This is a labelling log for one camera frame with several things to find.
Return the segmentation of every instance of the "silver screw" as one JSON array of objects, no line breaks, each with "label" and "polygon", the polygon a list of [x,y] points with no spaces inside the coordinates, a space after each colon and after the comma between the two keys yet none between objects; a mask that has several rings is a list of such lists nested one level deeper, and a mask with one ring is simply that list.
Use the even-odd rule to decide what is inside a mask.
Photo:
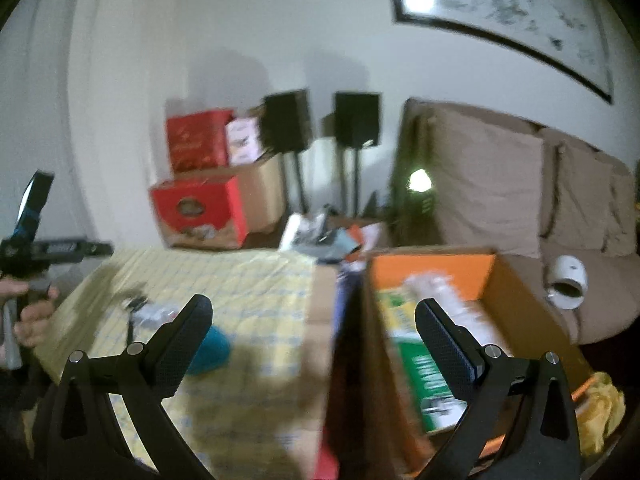
[{"label": "silver screw", "polygon": [[135,343],[131,343],[129,346],[127,346],[127,354],[138,355],[143,351],[144,348],[145,346],[142,343],[136,341]]},{"label": "silver screw", "polygon": [[79,363],[83,356],[84,352],[82,350],[75,350],[69,355],[69,361],[72,363]]},{"label": "silver screw", "polygon": [[484,353],[493,359],[497,359],[502,355],[502,350],[500,350],[500,347],[496,345],[487,345],[484,349]]},{"label": "silver screw", "polygon": [[547,352],[545,354],[545,358],[547,361],[549,361],[553,365],[557,365],[560,362],[560,358],[558,357],[558,354],[556,354],[555,352]]}]

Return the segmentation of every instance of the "white cylindrical object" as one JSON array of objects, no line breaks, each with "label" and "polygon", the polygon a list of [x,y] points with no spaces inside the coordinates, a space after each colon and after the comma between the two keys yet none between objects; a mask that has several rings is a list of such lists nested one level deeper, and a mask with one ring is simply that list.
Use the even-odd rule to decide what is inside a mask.
[{"label": "white cylindrical object", "polygon": [[563,310],[578,308],[587,293],[587,272],[574,256],[558,256],[546,276],[546,297]]}]

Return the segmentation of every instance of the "sofa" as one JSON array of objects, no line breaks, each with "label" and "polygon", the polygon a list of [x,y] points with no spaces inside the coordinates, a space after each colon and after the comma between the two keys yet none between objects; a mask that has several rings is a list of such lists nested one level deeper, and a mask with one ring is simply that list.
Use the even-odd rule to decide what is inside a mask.
[{"label": "sofa", "polygon": [[[478,140],[483,136],[488,136],[486,142]],[[409,176],[417,168],[427,169],[435,184],[430,214],[407,191]],[[456,171],[462,176],[452,176]],[[510,191],[512,180],[520,181],[517,193]],[[633,218],[631,226],[628,219],[623,228],[615,224],[614,232],[613,183],[618,181],[626,183],[626,195],[618,193],[626,199],[624,214]],[[498,192],[483,203],[480,198],[491,186]],[[458,197],[468,204],[459,207]],[[629,168],[577,137],[484,108],[416,99],[405,103],[390,182],[389,220],[395,243],[497,247],[574,344],[615,336],[640,314],[634,202],[635,180]],[[455,211],[447,216],[442,213],[447,208]],[[515,216],[517,225],[502,225],[501,211]],[[528,211],[527,217],[519,217],[520,211]],[[593,221],[590,211],[595,212]],[[473,216],[481,220],[468,218]],[[623,243],[616,247],[617,241]],[[588,276],[584,302],[575,310],[560,310],[546,301],[545,268],[562,254],[582,261]]]}]

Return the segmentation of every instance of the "red gift box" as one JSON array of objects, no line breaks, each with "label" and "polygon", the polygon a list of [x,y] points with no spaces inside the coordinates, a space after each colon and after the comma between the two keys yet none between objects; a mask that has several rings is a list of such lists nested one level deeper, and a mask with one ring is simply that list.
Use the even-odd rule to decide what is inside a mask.
[{"label": "red gift box", "polygon": [[242,246],[247,227],[236,177],[168,180],[150,193],[170,246]]},{"label": "red gift box", "polygon": [[169,157],[174,173],[229,165],[226,125],[234,118],[228,108],[166,120]]}]

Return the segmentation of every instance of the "yellow cloth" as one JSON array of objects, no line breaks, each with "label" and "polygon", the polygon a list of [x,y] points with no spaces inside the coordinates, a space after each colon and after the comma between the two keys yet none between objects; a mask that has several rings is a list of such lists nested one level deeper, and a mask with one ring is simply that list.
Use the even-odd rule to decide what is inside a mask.
[{"label": "yellow cloth", "polygon": [[611,383],[611,377],[604,372],[596,372],[593,376],[595,382],[576,413],[583,456],[600,453],[604,449],[604,439],[615,431],[625,415],[625,395]]},{"label": "yellow cloth", "polygon": [[[186,377],[162,405],[216,478],[298,478],[289,452],[303,429],[300,347],[313,271],[314,261],[295,253],[118,251],[60,306],[36,355],[59,378],[73,350],[90,357],[124,350],[125,298],[143,293],[184,306],[193,294],[204,294],[213,323],[232,342],[230,361]],[[132,453],[151,464],[122,398],[112,401]]]}]

